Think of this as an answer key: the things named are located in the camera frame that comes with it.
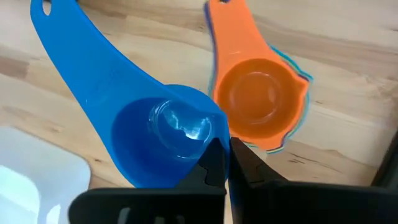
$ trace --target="measuring cup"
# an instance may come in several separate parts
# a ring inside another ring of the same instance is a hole
[[[308,81],[264,42],[244,0],[210,0],[208,12],[216,46],[213,99],[231,135],[280,148],[303,113]]]
[[[225,114],[205,94],[163,85],[130,62],[74,0],[42,0],[30,15],[49,57],[90,119],[116,167],[136,187],[174,187],[219,138]]]

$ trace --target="orange measuring spoon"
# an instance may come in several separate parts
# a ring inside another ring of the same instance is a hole
[[[227,114],[229,131],[273,150],[300,120],[309,82],[271,50],[244,0],[209,0],[216,46],[213,99]]]

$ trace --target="blue measuring spoon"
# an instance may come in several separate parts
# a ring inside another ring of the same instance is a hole
[[[146,74],[74,0],[53,0],[48,16],[42,1],[32,0],[30,16],[43,46],[130,183],[175,186],[214,138],[229,155],[226,115],[209,97]]]

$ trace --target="wooden table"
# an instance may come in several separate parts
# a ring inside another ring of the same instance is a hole
[[[206,92],[213,49],[203,3],[80,1],[98,29],[149,74]],[[131,186],[45,53],[29,4],[0,0],[0,124],[84,157],[92,188]],[[290,180],[368,185],[398,125],[398,2],[248,4],[268,43],[315,78],[308,118],[285,151],[256,153]]]

